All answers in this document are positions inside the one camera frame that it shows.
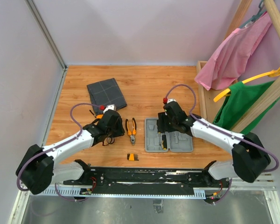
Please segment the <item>grey plastic tool case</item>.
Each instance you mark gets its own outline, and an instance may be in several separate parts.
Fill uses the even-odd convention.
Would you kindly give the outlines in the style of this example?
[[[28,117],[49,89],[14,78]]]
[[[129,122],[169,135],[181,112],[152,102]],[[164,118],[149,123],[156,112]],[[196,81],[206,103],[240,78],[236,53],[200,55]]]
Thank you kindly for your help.
[[[145,151],[147,153],[191,153],[193,152],[192,137],[178,131],[159,133],[157,130],[157,118],[147,118],[144,123],[145,127]],[[161,136],[167,137],[167,150],[161,147]]]

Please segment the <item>orange black pliers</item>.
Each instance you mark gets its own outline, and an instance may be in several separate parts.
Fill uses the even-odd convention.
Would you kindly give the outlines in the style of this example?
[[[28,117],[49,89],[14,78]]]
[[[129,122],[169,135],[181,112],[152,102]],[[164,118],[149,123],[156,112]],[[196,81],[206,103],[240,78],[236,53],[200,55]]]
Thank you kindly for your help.
[[[132,122],[133,122],[133,129],[130,130],[130,128],[129,128],[129,120],[126,119],[125,120],[125,128],[126,128],[126,131],[127,131],[127,135],[130,138],[131,144],[135,145],[135,141],[136,141],[135,136],[136,136],[136,133],[137,133],[137,124],[136,124],[135,118],[132,118]]]

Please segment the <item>black yellow slim screwdriver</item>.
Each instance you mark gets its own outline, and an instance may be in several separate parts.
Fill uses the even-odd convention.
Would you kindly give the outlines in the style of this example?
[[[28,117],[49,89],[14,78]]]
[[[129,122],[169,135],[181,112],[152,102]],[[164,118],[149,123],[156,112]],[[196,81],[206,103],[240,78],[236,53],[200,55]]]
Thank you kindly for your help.
[[[161,136],[161,147],[163,150],[167,150],[167,137],[165,134]]]

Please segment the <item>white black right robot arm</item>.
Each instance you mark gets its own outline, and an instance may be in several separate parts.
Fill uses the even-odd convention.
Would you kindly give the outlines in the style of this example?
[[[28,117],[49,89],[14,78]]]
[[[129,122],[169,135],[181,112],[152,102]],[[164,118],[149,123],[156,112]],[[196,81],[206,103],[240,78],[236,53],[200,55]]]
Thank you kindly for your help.
[[[228,152],[229,161],[212,161],[202,171],[202,181],[212,187],[224,178],[239,177],[253,183],[271,163],[257,135],[247,135],[218,127],[199,115],[190,114],[174,99],[164,100],[164,111],[158,114],[158,131],[180,132],[193,138],[205,140]]]

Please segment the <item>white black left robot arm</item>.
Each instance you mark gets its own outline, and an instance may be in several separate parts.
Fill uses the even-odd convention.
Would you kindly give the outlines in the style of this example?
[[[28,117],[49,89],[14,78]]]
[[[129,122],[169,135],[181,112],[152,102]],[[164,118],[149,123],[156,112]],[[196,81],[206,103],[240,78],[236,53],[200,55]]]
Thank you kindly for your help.
[[[89,184],[91,169],[85,162],[61,162],[77,152],[105,143],[108,138],[121,137],[124,134],[120,114],[107,110],[97,122],[84,126],[79,132],[60,142],[44,147],[34,144],[29,147],[16,170],[17,187],[37,195],[49,185],[59,182]]]

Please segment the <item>orange tape measure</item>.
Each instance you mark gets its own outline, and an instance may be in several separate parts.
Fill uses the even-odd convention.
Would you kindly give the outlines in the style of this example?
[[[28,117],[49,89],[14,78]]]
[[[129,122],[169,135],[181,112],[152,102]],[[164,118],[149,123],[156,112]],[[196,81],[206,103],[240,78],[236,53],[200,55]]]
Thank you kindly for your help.
[[[97,119],[101,119],[103,117],[103,114],[99,114],[96,116]]]

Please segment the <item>dark grey checked cloth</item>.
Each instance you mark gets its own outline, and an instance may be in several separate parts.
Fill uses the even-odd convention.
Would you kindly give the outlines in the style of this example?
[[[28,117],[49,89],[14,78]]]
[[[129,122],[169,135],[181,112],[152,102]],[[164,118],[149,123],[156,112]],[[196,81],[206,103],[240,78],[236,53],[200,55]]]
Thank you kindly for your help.
[[[127,106],[126,100],[115,78],[88,84],[87,90],[93,105],[108,106],[114,104],[117,110]]]

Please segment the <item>orange black hex key set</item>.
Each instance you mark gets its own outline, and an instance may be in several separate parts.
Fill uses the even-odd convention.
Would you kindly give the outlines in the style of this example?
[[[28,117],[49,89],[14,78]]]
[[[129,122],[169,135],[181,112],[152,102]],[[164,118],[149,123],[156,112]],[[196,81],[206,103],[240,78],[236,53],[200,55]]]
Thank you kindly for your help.
[[[138,155],[134,153],[128,153],[127,154],[127,160],[128,161],[139,161]]]

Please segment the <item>pink shirt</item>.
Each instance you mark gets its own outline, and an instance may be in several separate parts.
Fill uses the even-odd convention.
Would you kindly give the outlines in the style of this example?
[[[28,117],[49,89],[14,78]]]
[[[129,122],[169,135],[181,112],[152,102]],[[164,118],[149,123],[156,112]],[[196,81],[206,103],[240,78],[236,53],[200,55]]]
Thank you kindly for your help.
[[[229,87],[244,72],[252,56],[272,24],[268,13],[246,28],[235,29],[214,51],[195,77],[206,90]]]

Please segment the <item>green shirt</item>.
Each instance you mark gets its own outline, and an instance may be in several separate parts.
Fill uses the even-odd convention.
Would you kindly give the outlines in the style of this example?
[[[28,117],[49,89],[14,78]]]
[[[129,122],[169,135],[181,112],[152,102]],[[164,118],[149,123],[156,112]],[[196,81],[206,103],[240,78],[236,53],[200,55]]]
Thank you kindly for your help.
[[[258,85],[246,85],[238,82],[230,86],[230,95],[225,97],[220,110],[213,120],[213,124],[226,130],[231,130],[272,83],[270,81]]]

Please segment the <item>yellow clothes hanger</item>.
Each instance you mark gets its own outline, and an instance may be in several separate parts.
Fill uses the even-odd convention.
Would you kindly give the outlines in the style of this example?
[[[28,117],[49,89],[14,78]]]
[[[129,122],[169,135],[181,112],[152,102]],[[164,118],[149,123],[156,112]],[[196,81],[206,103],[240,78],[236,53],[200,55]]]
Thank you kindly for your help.
[[[277,77],[277,76],[280,76],[280,67],[278,69],[276,69],[276,70],[272,70],[272,71],[269,71],[269,72],[261,73],[261,74],[255,75],[253,77],[250,77],[248,79],[245,79],[245,80],[242,81],[242,83],[246,84],[246,83],[249,83],[251,81],[254,81],[256,79],[260,79],[260,78],[263,78],[263,77]],[[223,90],[222,92],[220,92],[218,95],[216,95],[213,98],[213,101],[217,102],[221,98],[229,96],[230,92],[231,92],[230,88],[227,88],[227,89]]]

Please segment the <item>teal clothes hanger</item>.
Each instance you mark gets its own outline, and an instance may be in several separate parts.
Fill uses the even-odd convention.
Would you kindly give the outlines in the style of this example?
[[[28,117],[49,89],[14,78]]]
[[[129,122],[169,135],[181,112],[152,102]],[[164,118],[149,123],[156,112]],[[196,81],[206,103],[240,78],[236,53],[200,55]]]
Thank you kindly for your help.
[[[256,22],[259,18],[261,18],[263,14],[266,13],[266,10],[264,9],[264,1],[263,0],[261,0],[259,2],[258,8],[259,8],[258,12],[255,15],[253,15],[250,19],[245,21],[242,25],[240,25],[239,28],[247,28],[247,27],[249,27],[254,22]]]

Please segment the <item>wooden clothes rack frame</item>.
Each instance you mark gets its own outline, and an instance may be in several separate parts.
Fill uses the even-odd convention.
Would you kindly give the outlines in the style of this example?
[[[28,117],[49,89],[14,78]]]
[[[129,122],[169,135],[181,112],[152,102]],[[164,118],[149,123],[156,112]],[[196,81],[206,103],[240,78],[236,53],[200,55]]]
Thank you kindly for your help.
[[[263,1],[267,14],[270,16],[273,26],[280,40],[280,12],[273,0]],[[265,109],[267,109],[277,98],[280,97],[280,67],[276,71],[270,71],[251,77],[242,83],[248,83],[265,76],[276,77],[272,85],[251,105],[248,110],[241,116],[231,127],[234,132],[241,132],[251,124]],[[205,119],[212,119],[216,115],[219,107],[222,105],[224,97],[229,90],[216,91],[213,89],[206,90],[201,84],[198,84],[198,96],[200,103],[200,114]]]

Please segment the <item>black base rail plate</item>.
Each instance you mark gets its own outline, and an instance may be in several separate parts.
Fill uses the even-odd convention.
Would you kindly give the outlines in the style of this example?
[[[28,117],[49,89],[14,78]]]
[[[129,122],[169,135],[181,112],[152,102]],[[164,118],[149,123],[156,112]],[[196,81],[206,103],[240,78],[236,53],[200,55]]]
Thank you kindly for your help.
[[[185,196],[194,188],[227,188],[226,178],[211,180],[202,169],[92,167],[86,177],[64,181],[64,185],[90,186],[95,194],[128,196]]]

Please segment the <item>aluminium frame rail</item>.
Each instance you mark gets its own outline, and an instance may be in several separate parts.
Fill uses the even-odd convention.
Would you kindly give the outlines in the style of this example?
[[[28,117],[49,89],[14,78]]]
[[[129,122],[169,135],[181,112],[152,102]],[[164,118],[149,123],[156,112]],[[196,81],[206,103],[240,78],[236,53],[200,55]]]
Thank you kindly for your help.
[[[35,180],[33,195],[86,197],[181,198],[217,201],[231,190],[275,191],[271,174],[261,174],[254,183],[238,177],[210,181],[200,169],[85,167],[77,180],[63,177],[53,182]]]

